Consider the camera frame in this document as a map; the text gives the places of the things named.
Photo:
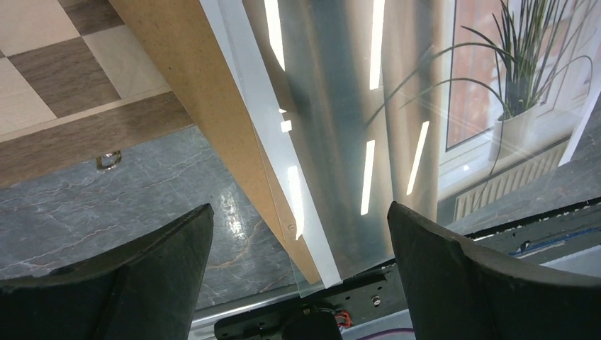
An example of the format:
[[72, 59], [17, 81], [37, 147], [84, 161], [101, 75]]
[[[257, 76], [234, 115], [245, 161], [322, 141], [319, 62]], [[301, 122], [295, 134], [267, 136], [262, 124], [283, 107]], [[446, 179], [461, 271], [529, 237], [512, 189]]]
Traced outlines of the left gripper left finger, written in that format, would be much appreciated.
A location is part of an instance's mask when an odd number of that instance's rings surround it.
[[186, 339], [214, 212], [181, 217], [44, 276], [1, 282], [2, 339]]

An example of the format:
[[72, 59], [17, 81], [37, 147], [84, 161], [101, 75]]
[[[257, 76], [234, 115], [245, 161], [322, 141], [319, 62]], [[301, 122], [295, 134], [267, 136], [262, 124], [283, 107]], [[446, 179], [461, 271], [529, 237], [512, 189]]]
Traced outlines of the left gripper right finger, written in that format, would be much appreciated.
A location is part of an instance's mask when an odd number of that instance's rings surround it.
[[599, 339], [600, 279], [475, 243], [400, 203], [387, 221], [417, 339]]

